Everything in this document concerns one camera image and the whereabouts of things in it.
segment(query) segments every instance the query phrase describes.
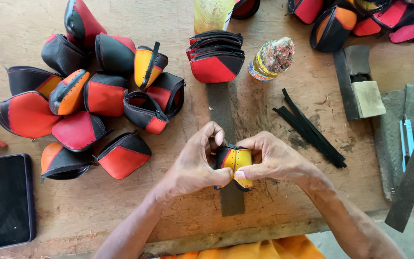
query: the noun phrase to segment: yellow plastic bottle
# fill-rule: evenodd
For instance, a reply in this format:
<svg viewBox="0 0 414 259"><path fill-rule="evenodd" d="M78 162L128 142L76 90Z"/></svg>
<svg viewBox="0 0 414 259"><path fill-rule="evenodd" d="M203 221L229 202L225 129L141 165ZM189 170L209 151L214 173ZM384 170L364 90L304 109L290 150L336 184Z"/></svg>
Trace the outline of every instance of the yellow plastic bottle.
<svg viewBox="0 0 414 259"><path fill-rule="evenodd" d="M194 0L194 33L226 30L233 8L234 0Z"/></svg>
<svg viewBox="0 0 414 259"><path fill-rule="evenodd" d="M268 41L248 64L248 73L257 82L270 82L292 64L295 44L288 37Z"/></svg>

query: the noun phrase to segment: whetstone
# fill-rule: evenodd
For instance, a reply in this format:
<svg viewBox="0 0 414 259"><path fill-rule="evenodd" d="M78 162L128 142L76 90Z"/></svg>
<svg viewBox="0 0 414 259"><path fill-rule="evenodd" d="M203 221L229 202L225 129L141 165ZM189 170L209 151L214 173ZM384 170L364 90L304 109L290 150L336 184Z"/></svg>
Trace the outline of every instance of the whetstone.
<svg viewBox="0 0 414 259"><path fill-rule="evenodd" d="M206 84L210 120L224 130L224 139L236 143L233 117L231 112L228 83ZM223 217L245 213L244 195L233 181L220 189L221 214Z"/></svg>

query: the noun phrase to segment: phone case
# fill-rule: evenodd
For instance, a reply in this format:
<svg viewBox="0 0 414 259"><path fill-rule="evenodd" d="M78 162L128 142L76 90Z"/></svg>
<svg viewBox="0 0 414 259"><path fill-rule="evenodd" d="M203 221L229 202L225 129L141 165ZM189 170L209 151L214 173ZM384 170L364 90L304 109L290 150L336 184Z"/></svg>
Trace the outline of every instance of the phone case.
<svg viewBox="0 0 414 259"><path fill-rule="evenodd" d="M19 243L19 244L13 244L13 245L5 246L5 247L0 247L0 249L26 244L28 242L33 241L33 239L35 239L36 237L36 210L35 210L35 197L33 196L33 174L31 170L31 158L28 154L22 153L22 154L0 156L0 159L7 158L7 157L13 157L13 156L23 156L23 159L25 161L25 179L27 182L27 201L28 201L28 219L29 219L29 228L30 228L30 238L26 242Z"/></svg>

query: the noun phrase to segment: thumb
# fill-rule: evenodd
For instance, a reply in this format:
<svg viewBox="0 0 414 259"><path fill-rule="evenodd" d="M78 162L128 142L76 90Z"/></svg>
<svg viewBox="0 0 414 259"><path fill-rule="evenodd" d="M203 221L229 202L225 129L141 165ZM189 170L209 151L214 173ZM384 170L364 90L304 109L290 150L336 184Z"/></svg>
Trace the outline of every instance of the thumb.
<svg viewBox="0 0 414 259"><path fill-rule="evenodd" d="M233 169L229 167L213 170L210 173L209 185L227 185L233 178Z"/></svg>
<svg viewBox="0 0 414 259"><path fill-rule="evenodd" d="M266 168L261 164L254 164L254 165L246 165L243 166L235 172L234 176L236 179L248 179L248 180L256 180L266 177L265 172Z"/></svg>

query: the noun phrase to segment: wooden workbench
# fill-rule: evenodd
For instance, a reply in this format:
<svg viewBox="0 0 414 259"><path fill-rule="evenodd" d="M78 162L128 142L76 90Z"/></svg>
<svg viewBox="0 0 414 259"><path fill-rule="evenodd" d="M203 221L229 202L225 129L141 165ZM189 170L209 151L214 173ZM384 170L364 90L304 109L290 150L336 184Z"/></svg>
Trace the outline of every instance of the wooden workbench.
<svg viewBox="0 0 414 259"><path fill-rule="evenodd" d="M51 70L41 59L44 42L53 33L64 33L64 1L0 0L0 101L8 99L4 66L30 65ZM32 143L0 126L7 148L0 154L28 153L33 160L37 238L29 244L0 250L0 258L48 258L95 250L107 235L143 200L149 189L175 160L187 139L209 121L205 85L192 76L185 49L193 33L193 1L189 0L86 0L89 9L110 35L131 38L136 45L161 43L169 57L165 71L186 80L181 113L160 135L140 130L150 146L151 160L123 180L115 180L100 166L78 179L40 184L40 155L54 141L49 135ZM379 168L369 119L345 119L331 54L309 45L311 25L303 25L287 12L286 1L262 1L257 14L245 21L232 20L228 30L244 35L246 61L230 82L236 138L262 130L275 134L311 162L360 209L384 212ZM295 55L292 67L272 83L254 82L247 64L266 41L289 36ZM414 45L394 45L387 37L350 38L348 45L369 44L373 79L382 91L414 83ZM336 169L271 109L283 105L282 88L334 147L346 157L347 168ZM114 133L100 142L95 153L115 136L137 129L122 118L104 118ZM306 195L293 183L263 179L244 194L246 213L223 218L219 192L205 188L181 196L164 213L145 248L161 255L219 247L267 238L305 234L327 227Z"/></svg>

